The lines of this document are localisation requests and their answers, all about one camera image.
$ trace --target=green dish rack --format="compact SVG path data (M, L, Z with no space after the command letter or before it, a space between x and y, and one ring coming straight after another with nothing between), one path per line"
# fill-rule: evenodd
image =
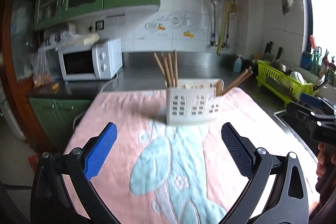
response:
M315 95L318 91L313 91L313 83L301 84L298 81L294 80L293 78L285 75L281 71L276 70L269 66L270 62L257 60L258 64L258 76L256 79L258 80L258 87L263 85L264 87L268 88L271 92L277 95L285 102L285 106L290 103L292 100L287 97L286 95L282 94L281 92L277 91L271 85L266 83L266 77L269 76L276 80L278 83L285 85L288 87L288 90L300 100L300 96L302 93L308 93L310 95Z

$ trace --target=paper notice on wall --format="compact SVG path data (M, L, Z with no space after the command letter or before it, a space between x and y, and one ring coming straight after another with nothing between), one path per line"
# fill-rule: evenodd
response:
M105 17L105 26L124 26L125 25L125 14L123 15L113 15Z

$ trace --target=soap bottle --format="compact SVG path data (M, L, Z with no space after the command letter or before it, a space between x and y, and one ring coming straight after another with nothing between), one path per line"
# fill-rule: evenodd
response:
M233 65L233 71L234 72L240 72L242 69L242 59L241 59L241 55L238 56L238 58L236 59L234 65Z

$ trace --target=white microwave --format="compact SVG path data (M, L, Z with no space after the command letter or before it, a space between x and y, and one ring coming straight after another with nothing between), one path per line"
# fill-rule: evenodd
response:
M64 81L110 80L123 66L121 39L58 51Z

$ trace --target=plastic bag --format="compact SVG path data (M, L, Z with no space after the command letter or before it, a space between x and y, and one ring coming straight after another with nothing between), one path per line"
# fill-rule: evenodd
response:
M99 35L97 33L91 33L86 35L75 34L71 32L64 31L61 33L61 40L59 41L57 50L64 51L69 47L76 45L93 45L99 40Z
M35 88L53 81L50 75L49 62L44 46L39 48L36 53L32 54L31 64L34 70L33 81Z

